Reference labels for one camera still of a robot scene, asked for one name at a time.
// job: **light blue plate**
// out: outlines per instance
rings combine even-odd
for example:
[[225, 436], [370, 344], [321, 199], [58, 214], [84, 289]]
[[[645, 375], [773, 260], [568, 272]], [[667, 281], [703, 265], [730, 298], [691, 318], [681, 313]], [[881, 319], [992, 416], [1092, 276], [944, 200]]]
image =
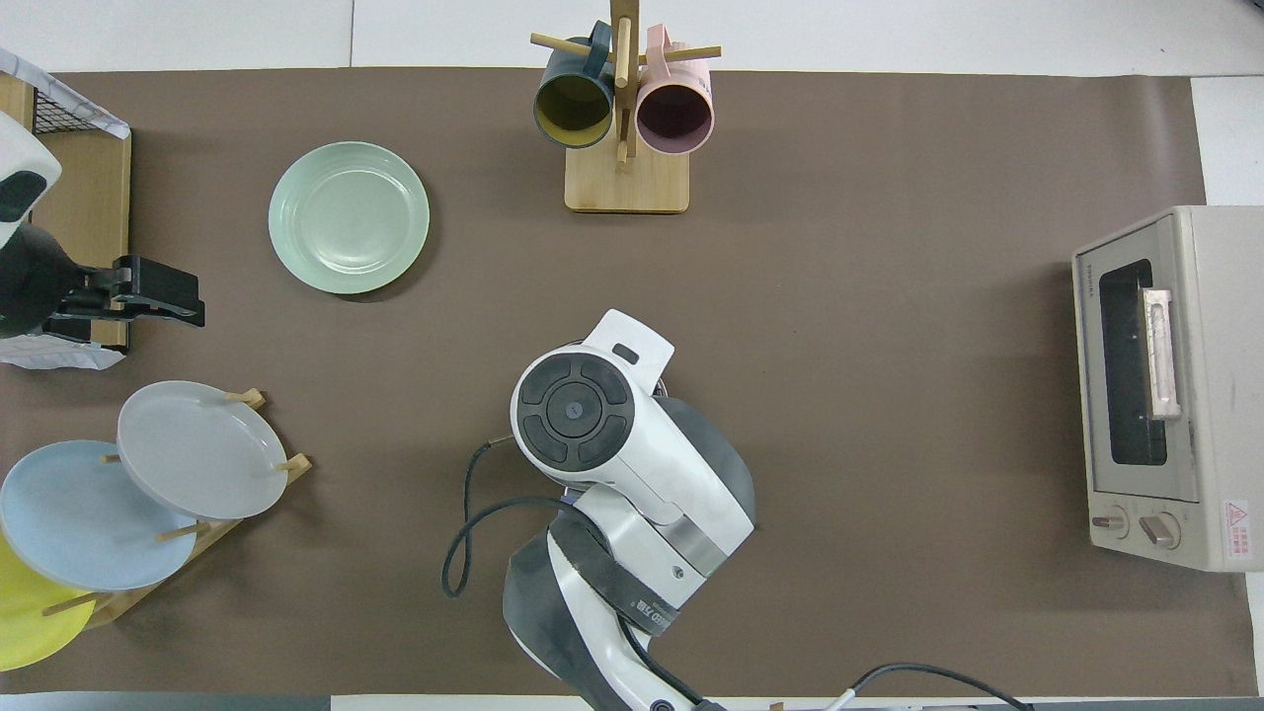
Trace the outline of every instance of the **light blue plate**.
[[59, 442], [27, 454], [0, 486], [0, 528], [23, 563], [51, 581], [118, 592], [166, 579], [188, 560], [196, 535], [155, 543], [192, 525], [149, 498], [105, 442]]
[[277, 257], [301, 281], [331, 294], [391, 283], [421, 254], [428, 230], [421, 178], [372, 143], [330, 143], [295, 161], [268, 206]]

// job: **pink mug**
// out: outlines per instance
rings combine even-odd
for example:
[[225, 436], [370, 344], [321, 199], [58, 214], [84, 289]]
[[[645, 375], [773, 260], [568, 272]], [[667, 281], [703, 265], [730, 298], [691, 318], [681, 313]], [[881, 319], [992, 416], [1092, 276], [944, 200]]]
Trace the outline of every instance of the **pink mug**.
[[651, 27], [648, 35], [645, 48], [648, 62], [641, 71], [636, 97], [636, 132], [660, 153], [693, 153], [707, 143], [715, 124], [707, 59], [669, 63], [664, 58], [666, 52], [688, 46], [671, 42], [661, 24]]

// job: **mug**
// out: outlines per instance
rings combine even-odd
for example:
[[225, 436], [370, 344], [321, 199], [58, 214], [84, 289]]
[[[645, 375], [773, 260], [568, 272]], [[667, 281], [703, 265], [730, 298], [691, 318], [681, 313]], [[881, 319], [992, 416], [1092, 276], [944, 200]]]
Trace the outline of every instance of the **mug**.
[[598, 22], [585, 39], [588, 57], [554, 49], [536, 90], [536, 125], [550, 140], [566, 148], [585, 148], [605, 137], [614, 116], [614, 67], [611, 25]]
[[669, 65], [664, 58], [667, 51], [685, 48], [667, 38], [664, 25], [650, 28], [645, 48], [648, 63], [641, 72], [635, 115], [641, 140], [660, 153], [693, 153], [707, 143], [715, 124], [707, 59]]

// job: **white cloth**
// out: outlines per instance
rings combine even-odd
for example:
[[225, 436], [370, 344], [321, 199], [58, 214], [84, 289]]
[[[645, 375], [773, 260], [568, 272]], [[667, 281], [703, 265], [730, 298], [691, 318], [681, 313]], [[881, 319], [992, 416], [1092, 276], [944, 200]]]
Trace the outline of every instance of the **white cloth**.
[[0, 339], [0, 363], [28, 371], [86, 368], [104, 371], [124, 358], [123, 353], [95, 343], [72, 343], [56, 335], [18, 335]]
[[34, 86], [35, 91], [52, 99], [75, 118], [90, 123], [111, 135], [126, 138], [131, 134], [131, 128], [128, 127], [126, 121], [88, 101], [78, 91], [53, 78], [53, 75], [8, 52], [3, 47], [0, 47], [0, 72], [18, 77]]

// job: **toaster oven knob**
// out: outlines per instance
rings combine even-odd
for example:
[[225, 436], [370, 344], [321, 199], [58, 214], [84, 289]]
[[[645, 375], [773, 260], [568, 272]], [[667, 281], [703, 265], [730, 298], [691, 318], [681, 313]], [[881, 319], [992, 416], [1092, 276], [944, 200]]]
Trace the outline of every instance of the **toaster oven knob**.
[[1172, 514], [1164, 511], [1158, 516], [1141, 516], [1138, 522], [1154, 545], [1167, 549], [1181, 545], [1181, 524]]
[[1088, 520], [1095, 529], [1106, 529], [1115, 533], [1115, 538], [1127, 536], [1127, 512], [1119, 506], [1111, 506], [1105, 516], [1093, 516]]

